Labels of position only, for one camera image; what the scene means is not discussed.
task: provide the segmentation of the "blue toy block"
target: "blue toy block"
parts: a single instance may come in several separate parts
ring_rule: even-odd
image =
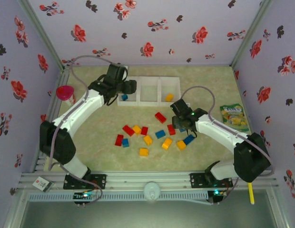
[[[185,143],[185,145],[188,145],[190,142],[192,142],[194,140],[194,136],[193,135],[189,135],[187,138],[185,138],[183,141]]]
[[[155,135],[156,135],[156,137],[157,137],[158,139],[160,139],[160,138],[166,136],[166,133],[165,133],[164,130],[161,130],[161,131],[159,131],[159,132],[156,132]]]
[[[129,147],[128,139],[122,139],[123,147]]]
[[[126,101],[126,100],[128,99],[128,96],[127,96],[126,94],[123,94],[123,95],[121,96],[121,98],[122,98],[122,101]]]

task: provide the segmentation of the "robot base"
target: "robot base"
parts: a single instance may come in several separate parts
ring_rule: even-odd
[[[223,180],[214,180],[212,183],[210,183],[207,181],[206,174],[204,172],[190,173],[190,182],[193,189],[233,187],[232,180],[229,180],[228,178]]]
[[[93,182],[100,186],[102,189],[105,189],[106,184],[106,175],[105,174],[91,174],[89,177],[90,182]],[[91,184],[85,184],[70,175],[65,176],[63,189],[65,190],[91,190],[94,186]]]

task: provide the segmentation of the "yellow pencil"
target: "yellow pencil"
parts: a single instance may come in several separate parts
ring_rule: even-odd
[[[248,183],[248,189],[249,189],[250,203],[253,205],[254,204],[254,195],[253,195],[252,183]]]

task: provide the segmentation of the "yellow toy block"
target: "yellow toy block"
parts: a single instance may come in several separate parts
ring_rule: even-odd
[[[148,156],[148,149],[146,149],[146,148],[140,148],[139,155],[140,156]]]
[[[187,147],[187,145],[184,143],[183,140],[180,140],[177,142],[177,147],[182,151],[184,148]]]
[[[151,139],[151,137],[149,135],[145,136],[143,138],[143,140],[146,142],[146,144],[149,146],[152,144],[153,140]]]
[[[173,100],[174,95],[173,94],[168,94],[166,97],[166,102],[171,102]]]
[[[171,145],[172,142],[173,142],[173,140],[171,140],[170,138],[167,138],[165,140],[165,142],[162,144],[162,148],[165,149],[165,150],[167,150],[168,147]]]
[[[135,132],[136,134],[140,134],[140,133],[141,133],[141,129],[140,129],[140,127],[138,127],[137,125],[135,125],[135,126],[133,127],[133,130],[134,130],[134,132]]]

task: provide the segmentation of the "red toy block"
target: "red toy block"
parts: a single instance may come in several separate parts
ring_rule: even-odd
[[[161,113],[156,113],[155,117],[163,124],[167,119],[161,114]]]
[[[121,145],[122,145],[122,139],[123,139],[123,135],[119,134],[119,135],[117,136],[117,139],[116,139],[116,143],[115,143],[115,145],[116,145],[116,146],[121,146]]]
[[[125,125],[122,128],[129,136],[132,136],[135,132],[133,129],[131,129],[129,126]]]
[[[142,135],[147,135],[148,134],[148,127],[142,127],[141,134]]]
[[[174,134],[176,134],[175,129],[173,128],[173,125],[172,125],[172,124],[169,124],[169,125],[167,126],[167,129],[168,129],[168,133],[169,133],[170,135],[174,135]]]

